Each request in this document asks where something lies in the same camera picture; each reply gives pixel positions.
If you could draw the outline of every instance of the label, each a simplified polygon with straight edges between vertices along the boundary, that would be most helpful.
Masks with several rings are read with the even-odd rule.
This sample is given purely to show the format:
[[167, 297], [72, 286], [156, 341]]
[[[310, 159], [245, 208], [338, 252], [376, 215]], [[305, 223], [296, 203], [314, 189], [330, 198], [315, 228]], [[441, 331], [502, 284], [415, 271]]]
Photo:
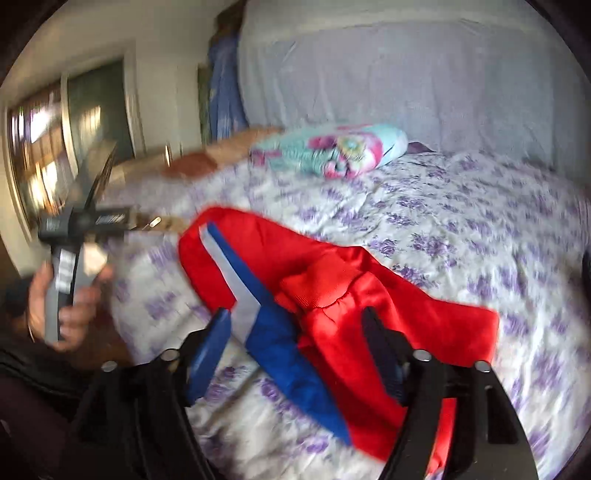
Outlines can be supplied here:
[[80, 254], [82, 256], [82, 271], [89, 281], [92, 281], [106, 265], [108, 255], [97, 244], [91, 243], [85, 243]]
[[57, 218], [47, 218], [45, 220], [45, 230], [48, 232], [54, 232], [59, 230], [60, 228], [60, 220]]
[[56, 290], [60, 293], [70, 293], [74, 268], [76, 266], [76, 254], [68, 250], [60, 251], [60, 259], [57, 264]]
[[96, 219], [95, 225], [109, 225], [111, 223], [121, 223], [124, 220], [124, 213], [118, 213], [117, 215], [101, 215]]

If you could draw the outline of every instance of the white wall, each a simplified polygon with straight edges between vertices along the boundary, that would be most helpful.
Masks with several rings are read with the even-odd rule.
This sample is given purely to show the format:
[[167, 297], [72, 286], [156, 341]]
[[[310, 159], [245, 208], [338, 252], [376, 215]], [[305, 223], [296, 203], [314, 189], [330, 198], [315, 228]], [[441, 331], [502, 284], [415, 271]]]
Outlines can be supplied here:
[[[135, 43], [139, 114], [147, 148], [169, 142], [173, 153], [200, 145], [197, 64], [207, 59], [215, 15], [232, 0], [70, 0], [27, 44], [0, 86], [0, 112], [57, 80], [85, 55]], [[0, 132], [5, 135], [4, 118]], [[29, 244], [15, 213], [0, 150], [0, 233], [20, 272], [43, 258]]]

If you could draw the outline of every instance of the screw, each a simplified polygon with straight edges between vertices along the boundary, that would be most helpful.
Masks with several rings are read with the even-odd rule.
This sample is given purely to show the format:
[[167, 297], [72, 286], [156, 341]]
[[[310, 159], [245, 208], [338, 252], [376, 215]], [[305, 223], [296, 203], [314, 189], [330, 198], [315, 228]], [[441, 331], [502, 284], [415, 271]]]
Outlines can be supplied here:
[[420, 362], [428, 362], [431, 359], [431, 354], [426, 350], [415, 350], [413, 357]]
[[489, 362], [485, 362], [484, 360], [478, 360], [476, 363], [474, 363], [474, 367], [479, 371], [482, 372], [484, 374], [487, 374], [488, 372], [491, 371], [491, 365]]
[[160, 358], [165, 362], [174, 362], [176, 359], [179, 358], [179, 356], [180, 353], [178, 352], [178, 350], [175, 350], [174, 348], [169, 348], [161, 353]]
[[100, 369], [105, 373], [109, 373], [109, 372], [112, 372], [113, 370], [115, 370], [115, 368], [117, 368], [117, 366], [118, 366], [117, 362], [115, 362], [113, 360], [109, 360], [108, 362], [105, 362], [104, 364], [102, 364]]

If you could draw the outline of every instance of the finger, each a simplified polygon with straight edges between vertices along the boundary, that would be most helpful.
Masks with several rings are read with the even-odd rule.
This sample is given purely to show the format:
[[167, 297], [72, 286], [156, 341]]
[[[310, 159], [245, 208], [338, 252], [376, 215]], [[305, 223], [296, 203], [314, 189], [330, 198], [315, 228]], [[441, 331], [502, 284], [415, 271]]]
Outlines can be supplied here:
[[60, 310], [60, 322], [64, 325], [87, 325], [96, 315], [96, 305], [81, 303]]
[[95, 278], [95, 282], [97, 283], [108, 283], [113, 280], [115, 276], [115, 269], [113, 265], [105, 265], [103, 269], [99, 272], [99, 274]]
[[31, 298], [45, 297], [52, 279], [53, 267], [49, 262], [44, 262], [41, 268], [37, 270], [33, 280], [31, 281], [29, 296]]
[[84, 337], [86, 336], [86, 327], [71, 327], [68, 325], [62, 325], [60, 327], [60, 333], [63, 340], [57, 342], [58, 345], [62, 346], [64, 350], [73, 349], [79, 346]]
[[99, 303], [101, 293], [99, 287], [81, 288], [74, 295], [74, 305], [78, 303]]

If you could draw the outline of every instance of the purple floral bedsheet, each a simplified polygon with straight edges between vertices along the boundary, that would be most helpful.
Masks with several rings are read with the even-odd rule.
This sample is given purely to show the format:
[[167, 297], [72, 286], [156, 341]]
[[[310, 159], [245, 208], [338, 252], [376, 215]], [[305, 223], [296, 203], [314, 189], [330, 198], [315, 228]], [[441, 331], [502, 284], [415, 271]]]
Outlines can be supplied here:
[[[501, 316], [494, 367], [551, 479], [591, 426], [591, 326], [580, 263], [589, 202], [569, 182], [482, 153], [407, 155], [352, 181], [247, 163], [186, 183], [150, 179], [105, 203], [195, 217], [253, 210], [295, 231], [362, 245], [434, 297]], [[178, 264], [174, 235], [111, 245], [118, 329], [137, 362], [176, 347], [209, 314]], [[382, 464], [303, 415], [232, 341], [207, 395], [188, 409], [229, 479], [375, 479]]]

